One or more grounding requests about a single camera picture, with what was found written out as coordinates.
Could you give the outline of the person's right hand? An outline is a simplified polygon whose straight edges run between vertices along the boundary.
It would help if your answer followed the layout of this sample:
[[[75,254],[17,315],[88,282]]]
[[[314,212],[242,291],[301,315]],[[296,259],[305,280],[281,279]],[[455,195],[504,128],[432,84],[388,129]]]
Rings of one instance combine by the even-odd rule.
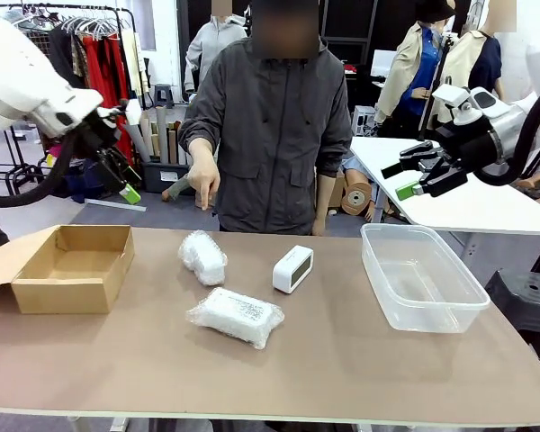
[[[204,138],[193,139],[188,151],[193,159],[193,165],[188,174],[190,186],[201,197],[201,208],[209,208],[211,198],[218,192],[220,172],[214,159],[211,143]]]

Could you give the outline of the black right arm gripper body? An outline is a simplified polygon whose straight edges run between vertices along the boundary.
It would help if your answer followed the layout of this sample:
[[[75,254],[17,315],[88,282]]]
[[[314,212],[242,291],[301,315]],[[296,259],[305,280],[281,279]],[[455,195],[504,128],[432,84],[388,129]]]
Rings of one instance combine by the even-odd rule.
[[[491,130],[489,120],[477,120],[462,126],[450,121],[435,130],[436,141],[465,171],[475,172],[495,163],[500,157]]]

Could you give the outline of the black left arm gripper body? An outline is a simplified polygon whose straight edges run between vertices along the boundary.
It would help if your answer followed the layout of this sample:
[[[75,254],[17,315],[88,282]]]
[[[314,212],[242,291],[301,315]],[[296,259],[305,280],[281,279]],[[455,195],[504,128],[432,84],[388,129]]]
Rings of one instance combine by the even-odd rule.
[[[113,147],[122,133],[118,128],[118,115],[112,110],[94,110],[83,122],[83,154],[95,156],[101,149]]]

